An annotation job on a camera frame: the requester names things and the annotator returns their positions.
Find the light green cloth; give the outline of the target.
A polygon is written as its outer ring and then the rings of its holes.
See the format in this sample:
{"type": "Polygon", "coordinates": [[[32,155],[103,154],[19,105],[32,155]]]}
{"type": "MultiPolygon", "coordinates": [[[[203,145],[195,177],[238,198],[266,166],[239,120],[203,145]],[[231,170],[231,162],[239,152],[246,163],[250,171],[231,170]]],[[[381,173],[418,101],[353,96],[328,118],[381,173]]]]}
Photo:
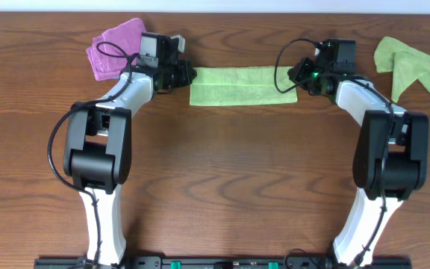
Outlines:
{"type": "Polygon", "coordinates": [[[288,67],[197,67],[190,85],[190,105],[225,107],[294,103],[297,93],[287,76],[288,67]]]}

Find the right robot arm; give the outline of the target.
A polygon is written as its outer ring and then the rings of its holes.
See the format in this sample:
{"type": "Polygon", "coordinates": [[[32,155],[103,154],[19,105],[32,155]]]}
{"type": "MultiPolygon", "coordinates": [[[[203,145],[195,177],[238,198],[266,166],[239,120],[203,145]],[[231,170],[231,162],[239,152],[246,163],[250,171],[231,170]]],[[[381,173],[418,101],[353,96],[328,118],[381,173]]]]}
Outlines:
{"type": "Polygon", "coordinates": [[[328,97],[361,127],[352,164],[355,200],[325,266],[370,268],[389,219],[426,180],[429,119],[394,105],[369,79],[333,73],[310,58],[287,74],[311,95],[328,97]]]}

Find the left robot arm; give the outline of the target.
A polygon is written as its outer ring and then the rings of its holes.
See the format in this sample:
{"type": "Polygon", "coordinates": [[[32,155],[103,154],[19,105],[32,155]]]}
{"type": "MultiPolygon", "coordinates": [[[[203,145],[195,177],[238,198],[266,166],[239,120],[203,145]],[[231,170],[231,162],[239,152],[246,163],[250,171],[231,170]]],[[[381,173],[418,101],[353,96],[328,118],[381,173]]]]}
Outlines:
{"type": "Polygon", "coordinates": [[[187,86],[195,77],[189,60],[158,68],[130,66],[96,104],[72,106],[63,169],[86,211],[89,247],[84,268],[121,268],[124,263],[121,192],[131,169],[134,115],[158,90],[187,86]]]}

